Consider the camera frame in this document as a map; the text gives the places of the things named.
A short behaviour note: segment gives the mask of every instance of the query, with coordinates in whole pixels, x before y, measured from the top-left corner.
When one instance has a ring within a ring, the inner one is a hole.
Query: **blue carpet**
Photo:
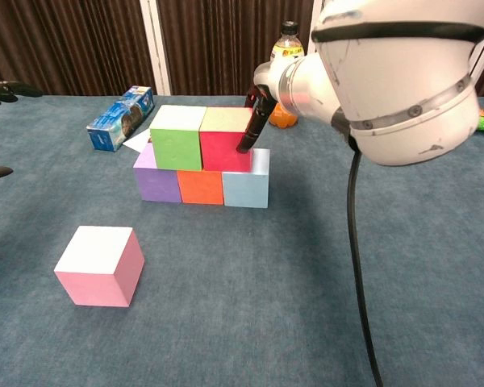
[[[352,152],[267,127],[268,210],[140,200],[135,151],[85,126],[115,97],[0,106],[0,386],[371,386],[345,214]],[[156,97],[237,106],[242,97]],[[75,306],[53,274],[79,225],[131,226],[131,307]],[[484,386],[484,135],[429,163],[363,159],[357,226],[389,386]]]

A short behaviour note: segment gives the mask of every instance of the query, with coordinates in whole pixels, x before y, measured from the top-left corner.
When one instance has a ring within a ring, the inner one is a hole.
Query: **stacked blocks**
[[[152,144],[147,144],[133,166],[143,200],[181,203],[177,171],[159,169]]]
[[[267,208],[269,149],[253,149],[250,173],[223,172],[224,205]]]
[[[134,170],[142,199],[267,208],[269,150],[236,151],[252,110],[163,105]]]
[[[143,266],[132,228],[80,226],[54,272],[77,305],[127,307]]]
[[[149,128],[161,169],[200,171],[199,128],[206,107],[163,105]]]
[[[202,165],[206,171],[251,171],[251,152],[238,153],[251,118],[250,107],[208,107],[201,124]]]

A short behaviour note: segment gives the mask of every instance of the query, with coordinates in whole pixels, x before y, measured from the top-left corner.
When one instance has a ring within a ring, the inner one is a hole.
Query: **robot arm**
[[[330,123],[372,161],[430,160],[474,133],[468,63],[484,39],[484,0],[334,0],[312,38],[318,53],[259,66],[255,85],[291,113]]]

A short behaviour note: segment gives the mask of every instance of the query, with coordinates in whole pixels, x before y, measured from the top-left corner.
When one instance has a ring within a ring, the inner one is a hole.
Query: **white paper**
[[[131,137],[129,140],[124,141],[123,144],[126,147],[129,147],[131,149],[134,149],[138,153],[141,153],[145,149],[145,145],[147,145],[150,136],[151,132],[149,131],[149,129],[146,129],[138,135]]]

